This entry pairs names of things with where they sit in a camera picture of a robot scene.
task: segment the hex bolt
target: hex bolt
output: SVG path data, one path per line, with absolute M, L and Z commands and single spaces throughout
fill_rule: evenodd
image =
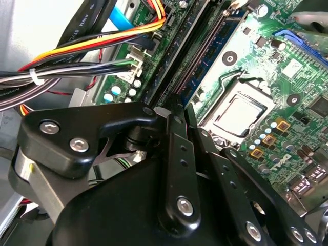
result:
M 85 139 L 77 137 L 70 141 L 70 147 L 76 152 L 83 153 L 89 149 L 89 144 Z
M 46 122 L 41 123 L 40 130 L 43 133 L 52 135 L 52 134 L 58 133 L 60 128 L 56 123 L 51 122 L 51 121 L 46 121 Z
M 294 235 L 294 237 L 300 241 L 300 242 L 304 242 L 304 238 L 303 236 L 299 233 L 299 231 L 295 228 L 295 227 L 291 227 L 292 233 Z
M 178 199 L 177 205 L 180 212 L 182 212 L 184 215 L 188 217 L 192 216 L 192 214 L 194 213 L 194 208 L 191 202 L 185 198 Z
M 248 234 L 255 241 L 260 242 L 262 240 L 262 236 L 261 236 L 260 231 L 257 229 L 257 227 L 253 223 L 247 221 L 246 222 L 246 229 L 247 229 Z

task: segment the black metal arm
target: black metal arm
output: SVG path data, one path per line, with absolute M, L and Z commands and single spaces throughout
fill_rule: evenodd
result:
M 23 119 L 10 181 L 47 210 L 53 245 L 321 245 L 235 149 L 217 150 L 192 106 L 169 102 Z M 136 150 L 146 160 L 88 188 L 92 165 Z

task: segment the screw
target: screw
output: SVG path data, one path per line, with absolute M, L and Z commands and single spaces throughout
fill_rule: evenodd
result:
M 209 136 L 209 133 L 205 130 L 202 130 L 201 133 L 203 134 L 203 136 L 205 137 L 208 137 Z
M 143 111 L 148 115 L 153 115 L 154 114 L 153 111 L 150 108 L 147 108 L 147 107 L 144 107 Z
M 305 230 L 305 234 L 308 237 L 308 239 L 312 242 L 312 243 L 317 243 L 317 239 L 316 237 L 308 230 L 308 229 L 304 229 Z
M 40 125 L 40 130 L 43 133 L 52 135 L 52 134 L 56 134 L 57 132 L 59 132 L 59 126 L 54 122 L 46 121 Z
M 188 3 L 185 0 L 179 1 L 179 7 L 185 9 L 188 7 Z
M 194 212 L 191 202 L 185 198 L 178 199 L 178 209 L 186 216 L 192 216 Z
M 70 141 L 70 147 L 76 152 L 86 152 L 89 149 L 89 144 L 83 138 L 74 138 Z
M 303 236 L 298 232 L 298 230 L 295 227 L 291 227 L 292 229 L 292 233 L 294 235 L 294 237 L 300 241 L 300 242 L 304 242 Z
M 262 240 L 262 236 L 260 231 L 256 228 L 256 226 L 253 223 L 250 223 L 249 221 L 246 222 L 246 229 L 247 232 L 250 234 L 250 236 L 257 242 L 260 242 Z
M 230 150 L 229 153 L 230 153 L 233 157 L 235 157 L 235 158 L 237 157 L 237 155 L 236 155 L 236 153 L 235 153 L 234 151 Z

